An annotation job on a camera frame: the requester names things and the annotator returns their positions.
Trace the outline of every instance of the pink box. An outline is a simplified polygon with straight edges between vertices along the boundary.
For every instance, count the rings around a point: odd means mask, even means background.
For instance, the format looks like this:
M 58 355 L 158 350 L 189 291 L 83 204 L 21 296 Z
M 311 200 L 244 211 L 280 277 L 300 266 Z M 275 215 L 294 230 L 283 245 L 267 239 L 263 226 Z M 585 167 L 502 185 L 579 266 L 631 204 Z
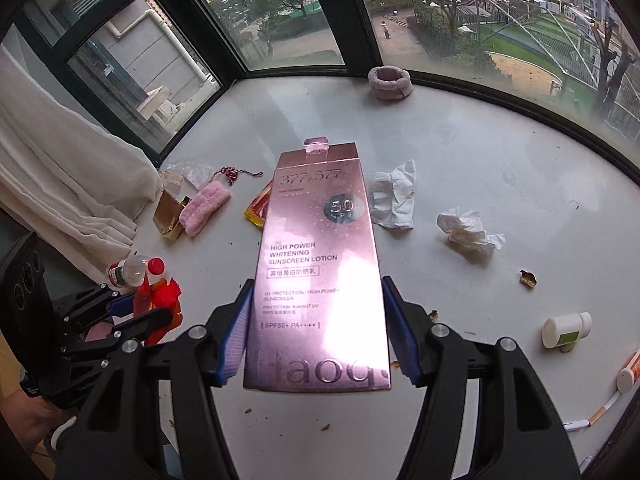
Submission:
M 391 388 L 378 258 L 353 143 L 280 156 L 256 271 L 244 387 Z

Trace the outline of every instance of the yellow and red package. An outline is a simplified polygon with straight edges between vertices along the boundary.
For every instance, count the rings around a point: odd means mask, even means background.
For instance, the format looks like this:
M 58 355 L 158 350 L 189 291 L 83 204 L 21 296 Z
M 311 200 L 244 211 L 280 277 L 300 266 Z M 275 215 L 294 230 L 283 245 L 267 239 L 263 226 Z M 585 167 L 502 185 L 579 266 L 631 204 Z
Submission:
M 271 198 L 271 184 L 273 184 L 273 180 L 270 180 L 264 186 L 258 196 L 249 204 L 249 207 L 244 210 L 244 216 L 247 220 L 257 226 L 260 231 L 262 231 L 264 219 L 267 217 L 267 208 Z
M 138 287 L 136 295 L 133 297 L 133 317 L 140 316 L 154 308 L 168 308 L 174 314 L 169 325 L 159 328 L 146 338 L 145 346 L 155 345 L 169 330 L 180 326 L 182 313 L 178 296 L 181 293 L 180 286 L 173 278 L 168 283 L 166 279 L 162 278 L 153 285 L 149 285 L 148 277 L 145 274 L 142 285 Z

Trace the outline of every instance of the curtain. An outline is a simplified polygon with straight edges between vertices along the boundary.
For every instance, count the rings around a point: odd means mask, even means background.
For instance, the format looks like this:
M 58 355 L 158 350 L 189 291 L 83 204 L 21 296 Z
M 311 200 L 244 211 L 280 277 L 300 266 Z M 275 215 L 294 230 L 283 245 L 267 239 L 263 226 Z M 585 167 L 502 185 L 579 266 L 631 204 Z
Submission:
M 0 45 L 0 205 L 97 283 L 161 179 L 142 150 L 59 104 Z

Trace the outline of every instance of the crumpled tissue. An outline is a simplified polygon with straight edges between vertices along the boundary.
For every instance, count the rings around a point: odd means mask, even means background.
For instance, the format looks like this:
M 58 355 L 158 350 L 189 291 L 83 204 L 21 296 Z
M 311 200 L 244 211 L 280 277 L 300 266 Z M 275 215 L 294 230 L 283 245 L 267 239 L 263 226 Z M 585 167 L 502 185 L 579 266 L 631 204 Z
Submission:
M 438 215 L 437 224 L 449 235 L 451 242 L 470 250 L 490 256 L 494 249 L 500 250 L 504 247 L 504 235 L 488 235 L 482 227 L 479 211 L 468 211 L 460 216 L 456 207 Z
M 377 171 L 371 177 L 371 221 L 388 229 L 414 227 L 415 163 L 409 159 L 391 173 Z

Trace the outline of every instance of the white table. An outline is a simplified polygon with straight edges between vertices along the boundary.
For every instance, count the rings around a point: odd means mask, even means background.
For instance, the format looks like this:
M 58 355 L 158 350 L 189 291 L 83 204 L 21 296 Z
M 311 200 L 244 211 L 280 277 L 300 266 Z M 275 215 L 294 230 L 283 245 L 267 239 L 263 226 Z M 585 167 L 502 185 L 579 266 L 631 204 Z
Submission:
M 564 421 L 591 416 L 614 392 L 614 379 L 638 346 L 640 189 L 608 162 L 555 130 L 500 107 L 415 88 L 405 101 L 374 99 L 365 80 L 291 77 L 239 82 L 172 151 L 181 159 L 264 171 L 241 175 L 231 200 L 197 237 L 174 245 L 159 236 L 149 206 L 134 248 L 162 257 L 182 287 L 182 326 L 206 322 L 255 273 L 261 233 L 242 212 L 262 189 L 281 152 L 307 137 L 355 141 L 365 178 L 408 158 L 417 167 L 415 227 L 374 228 L 381 275 L 406 300 L 436 309 L 461 335 L 522 347 Z M 506 246 L 487 265 L 445 244 L 436 216 L 478 209 Z M 526 290 L 520 270 L 535 273 Z M 549 316 L 591 313 L 593 329 L 569 354 L 546 351 Z M 408 448 L 423 391 L 392 371 L 390 392 L 286 395 L 242 389 L 242 369 L 215 391 L 225 437 L 243 480 L 395 478 Z M 468 403 L 470 414 L 476 396 Z M 604 443 L 635 390 L 593 428 L 570 435 L 578 462 Z M 162 422 L 172 434 L 169 396 Z M 468 469 L 474 422 L 465 419 L 454 476 Z M 328 431 L 320 431 L 327 423 Z

